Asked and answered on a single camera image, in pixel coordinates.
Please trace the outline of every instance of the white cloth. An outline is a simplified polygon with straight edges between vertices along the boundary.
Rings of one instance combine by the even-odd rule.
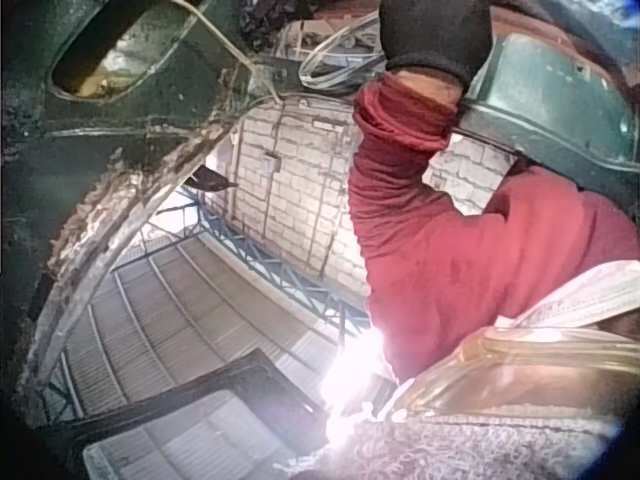
[[[567,282],[517,318],[496,327],[579,328],[640,308],[640,261],[599,265]]]

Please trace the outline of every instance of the green painted metal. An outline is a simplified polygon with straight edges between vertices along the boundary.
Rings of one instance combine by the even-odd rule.
[[[111,23],[92,27],[107,7]],[[242,45],[238,2],[202,0],[200,8]],[[110,25],[126,30],[140,14],[146,15],[144,28],[138,22],[126,32],[116,44],[120,66],[112,62],[117,68],[111,74],[128,76],[124,88],[108,85],[108,94],[89,99],[64,88],[65,72],[69,77],[74,68],[86,70],[94,50],[108,50],[101,42],[122,33]],[[116,21],[114,15],[129,18]],[[88,28],[93,30],[82,36]],[[12,346],[20,343],[27,316],[35,321],[47,299],[55,276],[46,267],[51,241],[77,205],[116,162],[153,174],[164,155],[221,113],[217,105],[225,100],[223,113],[232,120],[235,106],[247,100],[249,75],[168,0],[31,0],[3,18],[2,34],[1,351],[3,387],[10,391],[24,361],[24,351]]]
[[[495,37],[469,89],[460,127],[612,199],[640,192],[637,108],[587,64],[533,37]]]

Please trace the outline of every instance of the black metal bar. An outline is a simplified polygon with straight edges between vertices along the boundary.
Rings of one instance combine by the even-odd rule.
[[[82,474],[86,472],[82,452],[88,445],[142,427],[221,390],[237,395],[297,454],[309,454],[326,444],[326,412],[259,349],[154,397],[88,419],[40,428],[36,433],[61,462]]]
[[[62,390],[55,383],[49,382],[48,385],[47,385],[47,388],[49,390],[51,390],[52,392],[56,393],[64,401],[68,402],[70,400],[69,394],[67,392],[65,392],[64,390]]]

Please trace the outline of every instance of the blue steel truss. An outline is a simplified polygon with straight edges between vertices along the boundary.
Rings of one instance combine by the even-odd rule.
[[[363,329],[369,328],[369,317],[362,309],[349,303],[337,292],[323,286],[318,281],[308,278],[280,257],[270,253],[264,246],[239,232],[233,225],[230,225],[207,206],[203,205],[197,195],[184,189],[178,190],[177,193],[187,197],[191,202],[180,207],[159,210],[154,216],[195,207],[198,212],[197,223],[189,226],[183,225],[182,234],[178,234],[163,230],[150,219],[147,222],[149,225],[168,234],[173,238],[173,241],[155,249],[148,249],[146,240],[142,236],[144,253],[118,265],[112,271],[144,260],[158,251],[171,248],[181,242],[195,238],[203,232],[207,232],[266,282],[318,318],[338,328],[341,347],[344,346],[344,337],[346,335],[355,337]],[[52,424],[84,416],[82,406],[75,392],[73,379],[66,365],[64,353],[49,384],[41,392],[40,398],[47,423]]]

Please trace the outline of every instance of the white brick wall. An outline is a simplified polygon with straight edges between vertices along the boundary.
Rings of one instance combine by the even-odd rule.
[[[208,162],[240,184],[235,204],[229,191],[208,195],[207,201],[308,274],[366,296],[366,270],[346,201],[351,156],[360,139],[350,108],[330,100],[289,99],[284,110],[256,108],[243,122],[235,168],[230,158]],[[512,163],[491,147],[454,135],[423,180],[447,191],[464,214],[476,214]]]

